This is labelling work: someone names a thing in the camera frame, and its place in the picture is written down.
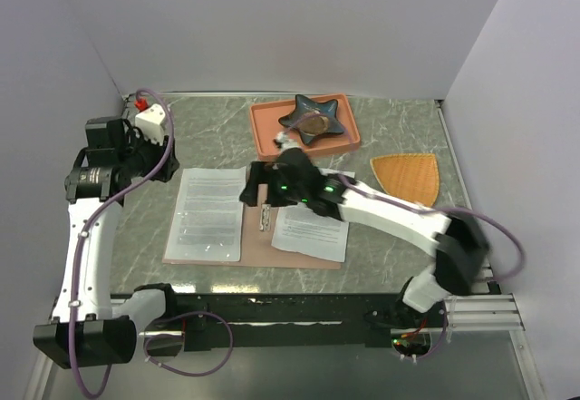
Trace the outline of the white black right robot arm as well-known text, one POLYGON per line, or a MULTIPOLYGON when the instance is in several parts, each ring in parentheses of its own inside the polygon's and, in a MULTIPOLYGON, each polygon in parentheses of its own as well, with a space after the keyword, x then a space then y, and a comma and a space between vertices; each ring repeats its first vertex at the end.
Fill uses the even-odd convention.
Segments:
POLYGON ((342 173, 324 173, 297 147, 275 161, 252 162, 240 201, 255 207, 260 186, 266 186, 266 202, 273 207, 303 205, 323 218, 380 230, 432 256, 433 265, 408 280, 396 304, 406 326, 418 325, 445 298, 470 295, 489 251, 469 210, 421 207, 342 173))

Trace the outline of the printed white paper sheet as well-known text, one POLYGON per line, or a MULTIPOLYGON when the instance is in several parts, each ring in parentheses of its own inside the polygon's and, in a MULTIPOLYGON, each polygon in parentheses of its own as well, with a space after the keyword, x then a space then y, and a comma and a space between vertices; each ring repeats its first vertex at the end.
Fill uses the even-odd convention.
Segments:
POLYGON ((244 167, 191 168, 182 172, 163 261, 224 263, 241 259, 246 185, 244 167))

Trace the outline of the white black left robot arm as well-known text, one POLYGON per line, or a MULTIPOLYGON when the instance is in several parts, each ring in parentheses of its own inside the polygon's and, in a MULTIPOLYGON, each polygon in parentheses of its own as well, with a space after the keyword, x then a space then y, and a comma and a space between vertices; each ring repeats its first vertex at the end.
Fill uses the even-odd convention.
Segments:
POLYGON ((155 107, 134 121, 95 118, 85 134, 64 181, 70 237, 61 291, 48 323, 33 335, 64 369, 125 364, 139 332, 151 323, 171 328, 179 318, 169 284, 139 286, 117 307, 110 292, 113 241, 132 180, 168 182, 179 168, 168 116, 155 107))

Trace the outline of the metal folder clip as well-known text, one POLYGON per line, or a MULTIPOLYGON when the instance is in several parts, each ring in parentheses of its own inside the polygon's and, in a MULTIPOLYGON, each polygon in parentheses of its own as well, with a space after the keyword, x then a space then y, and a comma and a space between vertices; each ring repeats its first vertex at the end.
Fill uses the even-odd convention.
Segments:
POLYGON ((263 203, 260 207, 259 230, 268 232, 271 227, 271 206, 263 203))

